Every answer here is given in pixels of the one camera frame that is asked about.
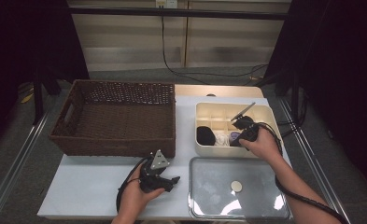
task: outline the human arm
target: human arm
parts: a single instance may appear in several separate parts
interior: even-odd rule
[[[278,151],[274,137],[262,127],[259,128],[258,138],[254,142],[245,139],[239,140],[240,144],[250,149],[253,154],[267,161],[274,170],[281,185],[296,194],[327,205],[288,165]],[[296,223],[340,223],[332,215],[316,208],[313,205],[303,203],[287,195],[289,207],[294,215]]]
[[[128,185],[122,193],[119,213],[113,219],[112,224],[134,223],[140,213],[145,210],[148,202],[165,191],[165,189],[155,189],[150,193],[143,192],[138,179],[141,166],[139,165],[129,178]]]

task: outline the basket handle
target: basket handle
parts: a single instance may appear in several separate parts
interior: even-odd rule
[[[61,119],[64,120],[64,124],[69,123],[69,120],[72,118],[72,115],[75,111],[75,106],[72,104],[71,100],[66,101],[65,104],[65,110],[64,112],[61,114]]]

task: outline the white plastic container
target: white plastic container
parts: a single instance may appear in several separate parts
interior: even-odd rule
[[[195,111],[195,136],[197,136],[197,127],[209,127],[213,133],[224,133],[228,136],[232,132],[242,132],[233,126],[231,119],[244,110],[248,105],[219,104],[219,103],[199,103]],[[277,128],[273,110],[267,105],[254,105],[244,116],[251,117],[255,122],[264,122],[269,124],[276,132],[279,139],[280,133]],[[256,156],[247,151],[244,147],[220,147],[203,146],[195,138],[195,151],[202,157],[245,157],[256,158]]]

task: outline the black cable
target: black cable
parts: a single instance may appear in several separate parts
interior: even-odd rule
[[[182,72],[178,72],[173,70],[171,67],[169,67],[167,61],[166,61],[166,57],[165,57],[165,41],[164,41],[164,30],[165,30],[165,25],[163,22],[163,17],[162,17],[162,57],[163,57],[163,62],[166,66],[166,68],[173,73],[174,75],[178,76],[178,77],[186,77],[186,78],[190,78],[194,81],[198,81],[200,83],[203,83],[205,85],[210,85],[210,83],[204,82],[200,79],[194,78],[194,77],[187,77],[187,75],[205,75],[205,76],[213,76],[213,77],[244,77],[247,75],[253,75],[253,73],[255,73],[256,71],[262,69],[263,67],[267,66],[268,64],[258,64],[255,65],[251,68],[250,72],[244,73],[244,74],[238,74],[238,75],[225,75],[225,74],[215,74],[215,73],[200,73],[200,72],[189,72],[189,73],[182,73]]]
[[[303,92],[303,102],[302,102],[301,112],[299,116],[299,122],[296,124],[294,123],[294,121],[289,120],[289,121],[279,121],[276,123],[277,125],[288,125],[288,124],[294,125],[293,129],[288,130],[287,132],[281,134],[282,138],[288,136],[291,133],[297,132],[299,128],[303,126],[303,123],[305,121],[306,112],[307,112],[307,106],[308,106],[308,95],[304,91]]]
[[[128,181],[131,177],[131,175],[134,173],[134,171],[136,170],[136,168],[142,164],[143,161],[147,161],[147,160],[150,160],[151,157],[145,157],[143,159],[141,159],[137,164],[136,166],[134,167],[134,169],[128,174],[127,178],[125,178],[124,182],[122,182],[121,184],[121,187],[119,188],[119,193],[117,194],[117,198],[116,198],[116,208],[117,208],[117,212],[119,212],[120,210],[120,203],[121,203],[121,197],[122,197],[122,193],[124,192],[125,188],[127,187],[127,185],[133,181],[133,180],[136,180],[136,179],[139,179],[139,178],[136,178],[136,179],[133,179],[131,181]]]
[[[274,137],[276,145],[277,145],[278,150],[279,150],[279,153],[282,156],[283,151],[282,151],[282,146],[280,144],[280,139],[277,137],[276,132],[273,130],[273,128],[270,125],[268,125],[267,123],[260,122],[260,123],[256,123],[256,124],[258,124],[259,126],[264,128],[265,130],[267,130]],[[289,191],[288,189],[286,189],[285,187],[283,187],[276,176],[275,176],[275,184],[281,192],[283,192],[284,194],[290,196],[291,198],[293,198],[295,200],[298,200],[302,203],[307,203],[307,204],[310,204],[312,206],[315,206],[316,208],[318,208],[318,209],[328,213],[329,215],[337,218],[342,224],[347,224],[347,221],[340,214],[338,214],[336,211],[331,209],[329,206],[326,206],[323,203],[319,203],[319,202],[314,201],[312,199],[306,198],[302,195],[293,193],[293,192]]]

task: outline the hand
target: hand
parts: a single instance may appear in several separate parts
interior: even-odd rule
[[[139,165],[129,178],[128,185],[122,193],[120,211],[112,223],[134,223],[139,214],[145,210],[148,202],[165,191],[165,189],[155,189],[150,193],[143,192],[139,179],[137,179],[141,167],[142,165]]]
[[[270,161],[275,157],[281,157],[274,137],[262,127],[259,128],[256,141],[250,142],[241,138],[239,139],[239,143],[265,161]]]

